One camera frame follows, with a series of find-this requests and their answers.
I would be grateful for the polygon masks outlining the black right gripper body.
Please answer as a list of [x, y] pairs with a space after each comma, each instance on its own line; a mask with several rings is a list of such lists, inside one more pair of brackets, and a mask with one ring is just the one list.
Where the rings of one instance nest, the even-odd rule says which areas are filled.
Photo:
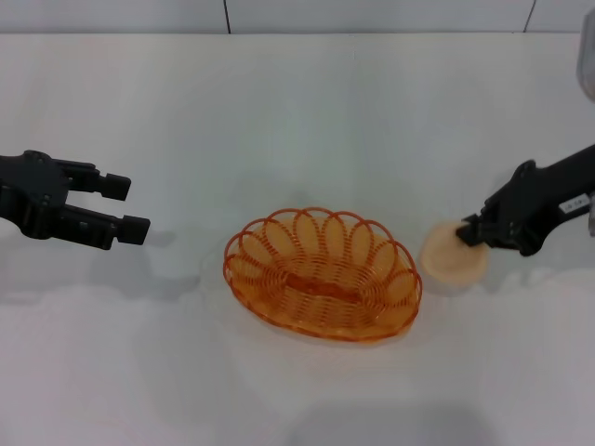
[[522, 256], [532, 256], [561, 224], [584, 215], [594, 192], [592, 146], [539, 167], [529, 160], [489, 197], [483, 216], [495, 221]]

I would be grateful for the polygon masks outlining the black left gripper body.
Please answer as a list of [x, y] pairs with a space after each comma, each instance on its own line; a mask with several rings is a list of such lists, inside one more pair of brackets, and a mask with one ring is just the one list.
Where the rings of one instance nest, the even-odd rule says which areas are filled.
[[58, 162], [40, 151], [1, 157], [1, 218], [26, 237], [46, 240], [66, 203], [69, 181]]

